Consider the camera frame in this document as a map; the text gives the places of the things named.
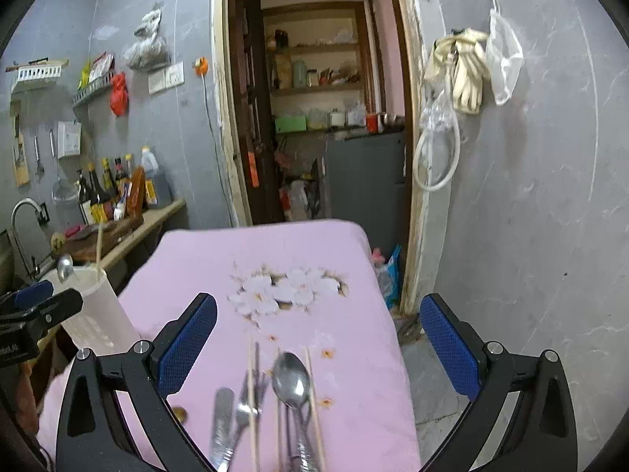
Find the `small gold spoon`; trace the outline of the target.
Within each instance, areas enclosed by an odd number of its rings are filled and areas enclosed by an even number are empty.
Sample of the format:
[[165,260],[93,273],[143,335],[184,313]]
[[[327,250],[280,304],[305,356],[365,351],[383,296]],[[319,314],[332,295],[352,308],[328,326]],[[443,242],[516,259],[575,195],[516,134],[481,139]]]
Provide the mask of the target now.
[[172,412],[175,415],[177,421],[180,424],[184,424],[185,422],[187,422],[188,419],[188,413],[187,410],[180,407],[180,406],[173,406],[172,407]]

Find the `steel fork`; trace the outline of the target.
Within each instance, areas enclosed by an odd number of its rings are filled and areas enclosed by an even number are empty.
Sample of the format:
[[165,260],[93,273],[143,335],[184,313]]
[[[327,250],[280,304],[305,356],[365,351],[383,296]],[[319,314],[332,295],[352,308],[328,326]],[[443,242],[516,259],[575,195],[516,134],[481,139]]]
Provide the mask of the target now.
[[[263,402],[263,398],[265,397],[265,391],[267,391],[269,380],[265,373],[256,373],[257,374],[257,421],[259,419],[259,415],[261,415],[261,404]],[[235,404],[234,410],[234,419],[235,419],[235,430],[230,433],[230,441],[228,444],[228,448],[226,454],[223,458],[223,461],[220,464],[219,471],[228,471],[231,465],[232,459],[235,456],[235,450],[240,442],[240,439],[246,430],[247,427],[250,426],[250,420],[248,416],[250,415],[250,406],[248,406],[248,395],[247,395],[247,374],[243,378],[242,387],[240,391],[240,395],[238,398],[238,403]]]

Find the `wooden chopstick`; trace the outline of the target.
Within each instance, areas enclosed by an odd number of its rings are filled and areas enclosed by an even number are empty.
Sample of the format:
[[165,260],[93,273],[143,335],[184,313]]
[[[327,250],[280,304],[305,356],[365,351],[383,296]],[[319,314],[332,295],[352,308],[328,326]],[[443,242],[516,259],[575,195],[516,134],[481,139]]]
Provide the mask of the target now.
[[99,223],[97,230],[97,241],[96,241],[96,261],[95,261],[95,269],[97,279],[101,276],[101,255],[102,255],[102,242],[103,242],[103,230],[105,230],[105,223]]
[[252,471],[259,472],[258,428],[257,428],[257,374],[256,374],[256,343],[250,338],[248,343],[247,395],[250,406],[250,458]]
[[316,436],[316,452],[318,453],[320,471],[327,471],[326,457],[325,457],[325,448],[323,442],[322,428],[321,422],[318,412],[318,401],[316,399],[316,386],[315,386],[315,376],[313,375],[313,364],[311,363],[311,354],[308,347],[305,350],[306,354],[306,370],[310,379],[310,387],[309,387],[309,403],[311,409],[311,419],[313,419],[313,427],[314,427],[314,435]]

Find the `large steel spoon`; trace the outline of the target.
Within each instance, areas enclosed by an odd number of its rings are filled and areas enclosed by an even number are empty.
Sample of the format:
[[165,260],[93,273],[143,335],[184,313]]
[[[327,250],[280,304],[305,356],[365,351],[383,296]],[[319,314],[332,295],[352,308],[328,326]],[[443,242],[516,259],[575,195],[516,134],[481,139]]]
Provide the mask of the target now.
[[275,395],[293,418],[300,470],[318,471],[303,417],[303,407],[309,401],[310,378],[301,359],[294,353],[280,353],[273,365],[272,384]]

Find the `steel spoon in holder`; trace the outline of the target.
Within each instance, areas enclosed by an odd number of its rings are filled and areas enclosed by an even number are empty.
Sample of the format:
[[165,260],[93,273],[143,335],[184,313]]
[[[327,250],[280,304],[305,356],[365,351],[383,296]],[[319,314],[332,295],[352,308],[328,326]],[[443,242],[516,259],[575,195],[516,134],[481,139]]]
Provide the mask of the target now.
[[63,254],[57,260],[57,278],[61,282],[69,280],[70,276],[74,273],[74,260],[70,254]]

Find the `white plastic utensil holder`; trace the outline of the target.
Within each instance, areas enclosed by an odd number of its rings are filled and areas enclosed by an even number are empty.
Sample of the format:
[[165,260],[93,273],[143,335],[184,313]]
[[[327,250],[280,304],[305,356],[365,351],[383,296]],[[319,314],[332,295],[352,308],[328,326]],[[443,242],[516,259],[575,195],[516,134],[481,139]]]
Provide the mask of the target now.
[[80,266],[65,281],[59,279],[56,271],[42,279],[51,282],[54,294],[67,289],[81,294],[81,311],[62,323],[78,348],[89,348],[97,356],[107,356],[126,353],[141,340],[104,271],[95,266]]

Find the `chrome sink faucet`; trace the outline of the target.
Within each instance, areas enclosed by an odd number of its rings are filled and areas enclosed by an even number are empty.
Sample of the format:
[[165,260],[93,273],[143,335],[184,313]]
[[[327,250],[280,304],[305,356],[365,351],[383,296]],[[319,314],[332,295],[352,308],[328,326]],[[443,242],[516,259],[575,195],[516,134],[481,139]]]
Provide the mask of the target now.
[[11,212],[9,229],[12,243],[29,280],[39,278],[46,261],[50,259],[49,223],[46,203],[38,203],[31,197],[17,201]]

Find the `wooden chopstick in holder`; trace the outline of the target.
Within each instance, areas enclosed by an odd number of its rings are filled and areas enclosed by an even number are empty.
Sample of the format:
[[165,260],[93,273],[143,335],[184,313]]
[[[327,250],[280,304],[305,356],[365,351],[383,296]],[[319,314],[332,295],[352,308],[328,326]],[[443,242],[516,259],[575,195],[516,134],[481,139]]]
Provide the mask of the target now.
[[102,242],[103,242],[103,230],[105,230],[105,223],[99,223],[97,230],[97,241],[96,241],[96,261],[95,261],[95,269],[97,279],[101,276],[101,255],[102,255]]

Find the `red plastic bag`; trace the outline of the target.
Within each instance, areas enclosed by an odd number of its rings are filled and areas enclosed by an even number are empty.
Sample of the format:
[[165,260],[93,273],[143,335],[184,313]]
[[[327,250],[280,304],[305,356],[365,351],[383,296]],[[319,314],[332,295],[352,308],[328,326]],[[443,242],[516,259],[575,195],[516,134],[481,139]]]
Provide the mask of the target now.
[[110,95],[110,109],[116,117],[123,116],[128,111],[129,94],[124,72],[119,72],[112,78],[112,92]]

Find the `hanging clear plastic bag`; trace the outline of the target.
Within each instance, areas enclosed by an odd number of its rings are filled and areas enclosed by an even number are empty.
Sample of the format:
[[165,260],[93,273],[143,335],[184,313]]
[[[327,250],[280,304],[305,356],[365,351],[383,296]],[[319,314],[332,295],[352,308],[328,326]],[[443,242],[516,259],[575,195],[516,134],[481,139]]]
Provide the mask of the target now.
[[162,15],[162,6],[156,3],[133,32],[135,42],[123,52],[127,67],[134,72],[153,72],[171,61],[165,39],[160,36]]

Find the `green box on shelf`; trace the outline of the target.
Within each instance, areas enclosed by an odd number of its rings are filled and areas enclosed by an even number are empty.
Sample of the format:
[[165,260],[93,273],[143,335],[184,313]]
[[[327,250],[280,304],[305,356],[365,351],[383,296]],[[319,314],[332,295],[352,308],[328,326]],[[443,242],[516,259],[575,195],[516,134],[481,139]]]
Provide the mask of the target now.
[[307,130],[305,115],[283,115],[275,118],[275,129],[278,134],[303,132]]

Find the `grey cabinet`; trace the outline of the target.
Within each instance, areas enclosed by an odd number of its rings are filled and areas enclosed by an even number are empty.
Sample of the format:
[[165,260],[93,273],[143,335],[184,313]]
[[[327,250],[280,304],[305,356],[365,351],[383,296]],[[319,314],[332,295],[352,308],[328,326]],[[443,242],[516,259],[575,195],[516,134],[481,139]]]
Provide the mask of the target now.
[[334,138],[325,143],[325,184],[331,216],[353,222],[371,248],[388,257],[402,244],[404,136],[399,133]]

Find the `cream rubber gloves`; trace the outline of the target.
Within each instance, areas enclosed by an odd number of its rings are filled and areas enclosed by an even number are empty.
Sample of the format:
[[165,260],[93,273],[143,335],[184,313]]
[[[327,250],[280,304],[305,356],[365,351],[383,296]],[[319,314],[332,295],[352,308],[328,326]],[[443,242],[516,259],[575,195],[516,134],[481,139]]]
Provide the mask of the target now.
[[486,32],[467,28],[433,43],[424,80],[435,84],[449,79],[449,94],[457,112],[480,112],[484,82],[490,78],[483,47],[487,39]]

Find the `white wall rack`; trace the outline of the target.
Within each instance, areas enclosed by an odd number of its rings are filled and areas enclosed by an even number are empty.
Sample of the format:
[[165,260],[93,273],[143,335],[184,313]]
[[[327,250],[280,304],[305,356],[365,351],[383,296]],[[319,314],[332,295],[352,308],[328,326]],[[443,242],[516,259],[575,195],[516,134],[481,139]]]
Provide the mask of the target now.
[[38,90],[47,85],[57,83],[61,78],[63,69],[67,67],[69,61],[65,60],[39,60],[30,64],[6,67],[6,72],[13,72],[15,75],[11,93],[23,93],[28,90]]

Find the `white wall switch panel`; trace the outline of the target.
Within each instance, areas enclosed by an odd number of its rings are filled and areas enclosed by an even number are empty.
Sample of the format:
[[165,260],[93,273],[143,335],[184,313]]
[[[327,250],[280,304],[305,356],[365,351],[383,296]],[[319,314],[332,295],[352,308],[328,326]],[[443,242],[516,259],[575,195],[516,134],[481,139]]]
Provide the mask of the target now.
[[150,95],[158,94],[164,90],[179,87],[184,83],[184,67],[183,63],[166,66],[152,72],[147,79],[148,93]]

